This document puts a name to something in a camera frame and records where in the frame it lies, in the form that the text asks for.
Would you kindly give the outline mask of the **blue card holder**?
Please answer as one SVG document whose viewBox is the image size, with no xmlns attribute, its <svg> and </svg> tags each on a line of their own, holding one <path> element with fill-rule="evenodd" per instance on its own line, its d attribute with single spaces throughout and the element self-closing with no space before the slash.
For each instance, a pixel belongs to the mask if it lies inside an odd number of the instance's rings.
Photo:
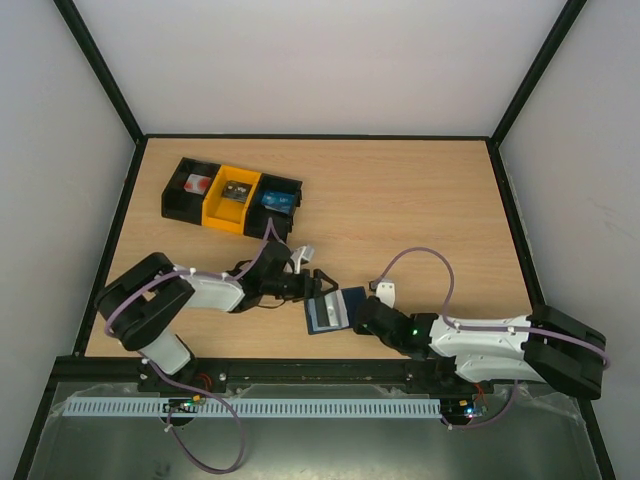
<svg viewBox="0 0 640 480">
<path fill-rule="evenodd" d="M 357 309 L 367 298 L 363 287 L 330 292 L 304 301 L 305 320 L 309 335 L 352 329 Z"/>
</svg>

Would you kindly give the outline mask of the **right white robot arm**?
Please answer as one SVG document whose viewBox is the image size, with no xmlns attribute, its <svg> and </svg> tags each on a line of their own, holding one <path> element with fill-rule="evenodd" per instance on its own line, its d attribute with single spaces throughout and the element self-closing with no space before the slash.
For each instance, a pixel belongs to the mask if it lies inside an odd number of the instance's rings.
<svg viewBox="0 0 640 480">
<path fill-rule="evenodd" d="M 548 305 L 529 315 L 472 320 L 407 316 L 370 296 L 357 308 L 353 329 L 415 361 L 447 359 L 436 367 L 436 379 L 450 392 L 467 383 L 514 380 L 598 400 L 609 365 L 603 334 Z"/>
</svg>

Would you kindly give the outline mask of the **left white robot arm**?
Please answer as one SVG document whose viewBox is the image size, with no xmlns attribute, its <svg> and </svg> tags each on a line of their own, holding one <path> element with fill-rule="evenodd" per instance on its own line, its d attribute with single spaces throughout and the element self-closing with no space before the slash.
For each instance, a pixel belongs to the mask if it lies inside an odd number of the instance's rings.
<svg viewBox="0 0 640 480">
<path fill-rule="evenodd" d="M 194 359 L 170 328 L 183 309 L 237 314 L 258 307 L 265 296 L 283 302 L 324 300 L 339 284 L 320 269 L 305 269 L 311 256 L 309 246 L 292 251 L 269 240 L 254 259 L 212 273 L 181 267 L 155 252 L 105 286 L 95 307 L 107 336 L 174 376 Z"/>
</svg>

